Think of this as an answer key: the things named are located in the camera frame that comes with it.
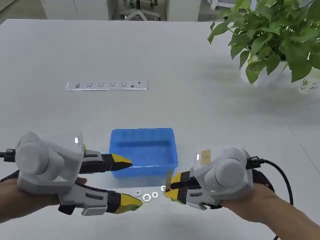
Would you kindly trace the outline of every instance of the metal washer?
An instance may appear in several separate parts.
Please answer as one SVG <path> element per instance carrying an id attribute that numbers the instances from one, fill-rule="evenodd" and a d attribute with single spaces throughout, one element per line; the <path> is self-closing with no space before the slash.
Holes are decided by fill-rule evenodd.
<path id="1" fill-rule="evenodd" d="M 142 192 L 141 192 L 140 190 L 137 190 L 137 191 L 135 192 L 135 195 L 136 195 L 137 197 L 141 197 Z"/>
<path id="2" fill-rule="evenodd" d="M 146 193 L 146 194 L 143 195 L 142 199 L 143 199 L 144 202 L 148 203 L 148 202 L 151 201 L 151 196 L 150 196 L 150 194 Z"/>
<path id="3" fill-rule="evenodd" d="M 159 197 L 159 193 L 157 191 L 154 191 L 151 195 L 154 199 L 157 199 Z"/>

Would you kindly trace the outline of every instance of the white cabinet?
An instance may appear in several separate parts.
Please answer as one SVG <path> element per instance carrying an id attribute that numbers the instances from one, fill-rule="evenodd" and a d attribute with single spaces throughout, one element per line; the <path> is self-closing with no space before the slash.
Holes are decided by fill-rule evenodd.
<path id="1" fill-rule="evenodd" d="M 48 19 L 112 20 L 115 0 L 42 0 Z"/>
<path id="2" fill-rule="evenodd" d="M 166 0 L 168 21 L 197 22 L 201 0 Z"/>
<path id="3" fill-rule="evenodd" d="M 78 19 L 74 0 L 42 0 L 47 19 Z"/>
<path id="4" fill-rule="evenodd" d="M 73 0 L 78 19 L 80 20 L 111 20 L 113 11 L 108 11 L 106 0 Z"/>

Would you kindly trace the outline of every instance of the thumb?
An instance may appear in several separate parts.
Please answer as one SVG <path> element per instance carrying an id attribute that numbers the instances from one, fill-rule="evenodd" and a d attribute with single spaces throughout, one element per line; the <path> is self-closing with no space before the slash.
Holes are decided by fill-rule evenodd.
<path id="1" fill-rule="evenodd" d="M 80 184 L 80 185 L 85 185 L 87 183 L 87 179 L 86 178 L 83 178 L 83 177 L 78 177 L 76 180 L 75 180 L 75 183 L 76 184 Z"/>

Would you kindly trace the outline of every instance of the black cable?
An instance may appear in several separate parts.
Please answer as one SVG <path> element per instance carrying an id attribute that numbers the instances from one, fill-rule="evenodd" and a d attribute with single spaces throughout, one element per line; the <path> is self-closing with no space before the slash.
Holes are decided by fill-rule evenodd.
<path id="1" fill-rule="evenodd" d="M 289 202 L 290 202 L 290 204 L 293 206 L 293 205 L 294 205 L 294 196 L 293 196 L 293 194 L 292 194 L 292 189 L 291 189 L 289 180 L 288 180 L 285 172 L 284 172 L 277 164 L 273 163 L 272 161 L 265 160 L 265 159 L 262 159 L 262 158 L 260 158 L 258 161 L 259 161 L 260 163 L 262 163 L 262 164 L 269 164 L 269 165 L 271 165 L 272 167 L 276 168 L 276 169 L 279 171 L 279 173 L 282 175 L 282 177 L 283 177 L 283 179 L 284 179 L 284 181 L 285 181 L 285 185 L 286 185 L 286 187 L 287 187 L 287 189 L 288 189 Z M 279 237 L 276 235 L 273 240 L 277 240 L 278 238 L 279 238 Z"/>

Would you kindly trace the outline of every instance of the sticker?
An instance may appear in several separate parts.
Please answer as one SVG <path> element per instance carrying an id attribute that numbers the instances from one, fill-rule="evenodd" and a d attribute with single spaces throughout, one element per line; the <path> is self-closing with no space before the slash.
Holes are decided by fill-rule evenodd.
<path id="1" fill-rule="evenodd" d="M 211 163 L 211 149 L 203 150 L 201 152 L 201 165 L 208 165 Z"/>

